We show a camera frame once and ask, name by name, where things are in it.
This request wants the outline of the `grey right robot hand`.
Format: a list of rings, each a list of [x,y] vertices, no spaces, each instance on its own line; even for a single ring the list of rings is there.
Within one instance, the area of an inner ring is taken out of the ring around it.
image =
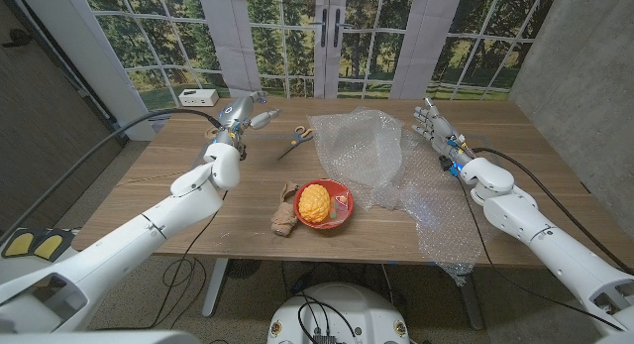
[[[440,156],[461,169],[475,158],[467,151],[464,136],[440,114],[432,99],[425,98],[424,101],[424,107],[415,108],[414,118],[419,125],[413,125],[412,129],[422,135]]]

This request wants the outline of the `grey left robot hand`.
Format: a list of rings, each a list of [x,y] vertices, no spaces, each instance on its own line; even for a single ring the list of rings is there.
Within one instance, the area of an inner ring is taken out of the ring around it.
[[[249,96],[231,102],[219,116],[221,126],[217,128],[214,143],[229,144],[237,148],[245,130],[261,129],[280,113],[279,109],[273,109],[253,116],[256,103],[265,103],[264,91],[254,91]]]

